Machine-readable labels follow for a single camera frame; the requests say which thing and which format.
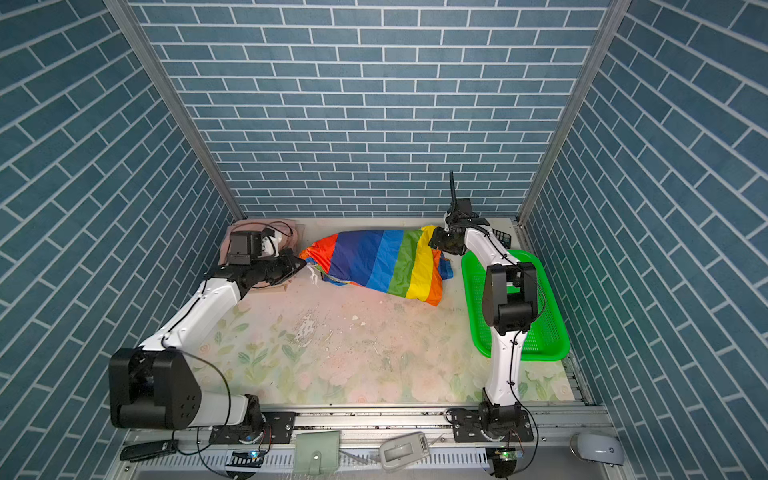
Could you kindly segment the pink shorts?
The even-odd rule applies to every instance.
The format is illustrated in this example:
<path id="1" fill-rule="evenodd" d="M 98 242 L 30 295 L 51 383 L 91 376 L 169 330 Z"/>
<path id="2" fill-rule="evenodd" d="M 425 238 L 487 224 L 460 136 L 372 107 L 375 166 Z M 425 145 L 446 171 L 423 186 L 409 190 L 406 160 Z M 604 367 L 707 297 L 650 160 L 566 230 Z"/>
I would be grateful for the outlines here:
<path id="1" fill-rule="evenodd" d="M 256 244 L 261 247 L 261 257 L 274 257 L 285 249 L 295 250 L 301 239 L 301 229 L 293 220 L 247 219 L 237 221 L 226 229 L 219 249 L 219 265 L 228 263 L 232 240 L 240 233 L 259 235 Z"/>

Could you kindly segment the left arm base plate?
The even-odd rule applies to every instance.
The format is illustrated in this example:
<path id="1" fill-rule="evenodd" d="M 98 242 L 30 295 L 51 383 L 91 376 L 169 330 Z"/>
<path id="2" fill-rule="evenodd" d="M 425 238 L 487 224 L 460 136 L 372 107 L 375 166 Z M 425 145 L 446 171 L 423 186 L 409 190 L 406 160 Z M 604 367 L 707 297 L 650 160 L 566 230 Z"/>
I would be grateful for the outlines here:
<path id="1" fill-rule="evenodd" d="M 295 412 L 277 411 L 262 413 L 255 422 L 246 418 L 236 425 L 212 428 L 209 443 L 213 445 L 261 445 L 288 444 L 296 419 Z"/>

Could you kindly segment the colourful patterned shorts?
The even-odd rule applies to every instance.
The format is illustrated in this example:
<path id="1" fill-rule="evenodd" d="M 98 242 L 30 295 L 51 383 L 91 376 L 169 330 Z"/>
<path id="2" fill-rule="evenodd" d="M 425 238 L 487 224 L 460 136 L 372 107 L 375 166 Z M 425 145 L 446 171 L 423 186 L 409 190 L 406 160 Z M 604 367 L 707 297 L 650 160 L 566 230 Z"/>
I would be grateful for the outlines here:
<path id="1" fill-rule="evenodd" d="M 408 230 L 340 232 L 314 242 L 300 257 L 336 284 L 354 284 L 437 306 L 450 261 L 430 246 L 432 225 Z"/>

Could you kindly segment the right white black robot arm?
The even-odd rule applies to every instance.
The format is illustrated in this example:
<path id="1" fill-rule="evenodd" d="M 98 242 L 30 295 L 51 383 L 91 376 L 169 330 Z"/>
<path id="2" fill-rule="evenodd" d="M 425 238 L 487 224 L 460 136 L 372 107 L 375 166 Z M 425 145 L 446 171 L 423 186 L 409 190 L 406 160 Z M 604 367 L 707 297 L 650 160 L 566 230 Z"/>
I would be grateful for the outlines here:
<path id="1" fill-rule="evenodd" d="M 491 332 L 491 370 L 477 428 L 492 441 L 531 440 L 530 413 L 520 400 L 518 383 L 524 342 L 539 317 L 535 266 L 513 256 L 510 235 L 485 221 L 438 227 L 430 246 L 452 255 L 470 252 L 485 268 L 481 307 Z"/>

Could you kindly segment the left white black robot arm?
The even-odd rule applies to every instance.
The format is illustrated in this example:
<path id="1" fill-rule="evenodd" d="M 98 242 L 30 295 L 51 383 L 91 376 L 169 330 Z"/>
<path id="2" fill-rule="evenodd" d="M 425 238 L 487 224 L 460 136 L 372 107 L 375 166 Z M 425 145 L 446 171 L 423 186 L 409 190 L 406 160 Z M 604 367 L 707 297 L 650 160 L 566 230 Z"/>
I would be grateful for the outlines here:
<path id="1" fill-rule="evenodd" d="M 248 265 L 212 270 L 193 297 L 155 334 L 133 348 L 115 352 L 108 366 L 111 423 L 121 429 L 184 430 L 233 427 L 240 443 L 264 438 L 267 424 L 258 397 L 232 393 L 224 373 L 214 367 L 225 386 L 223 394 L 202 389 L 191 352 L 256 286 L 277 286 L 306 266 L 289 249 Z"/>

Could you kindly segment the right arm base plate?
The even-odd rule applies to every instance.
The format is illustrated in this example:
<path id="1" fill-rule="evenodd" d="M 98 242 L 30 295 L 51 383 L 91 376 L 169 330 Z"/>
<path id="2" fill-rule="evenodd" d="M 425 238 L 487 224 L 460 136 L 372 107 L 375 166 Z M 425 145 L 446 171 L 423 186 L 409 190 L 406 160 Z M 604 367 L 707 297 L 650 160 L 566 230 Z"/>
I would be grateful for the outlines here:
<path id="1" fill-rule="evenodd" d="M 531 442 L 535 439 L 533 422 L 527 412 L 515 407 L 502 412 L 453 408 L 445 412 L 454 441 L 473 442 Z"/>

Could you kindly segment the green plastic basket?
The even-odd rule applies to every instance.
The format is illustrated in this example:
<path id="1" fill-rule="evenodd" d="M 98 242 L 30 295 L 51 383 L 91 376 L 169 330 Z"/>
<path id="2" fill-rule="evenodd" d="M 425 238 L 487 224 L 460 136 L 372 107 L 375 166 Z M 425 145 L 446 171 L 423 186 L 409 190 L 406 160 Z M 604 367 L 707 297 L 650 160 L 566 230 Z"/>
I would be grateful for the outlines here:
<path id="1" fill-rule="evenodd" d="M 570 350 L 570 340 L 563 317 L 539 259 L 523 250 L 509 250 L 509 255 L 536 268 L 540 316 L 527 334 L 521 354 L 524 362 L 552 362 L 562 360 Z M 476 349 L 485 357 L 491 357 L 491 329 L 482 315 L 481 299 L 485 282 L 485 267 L 476 256 L 468 252 L 461 261 L 468 308 L 469 325 Z"/>

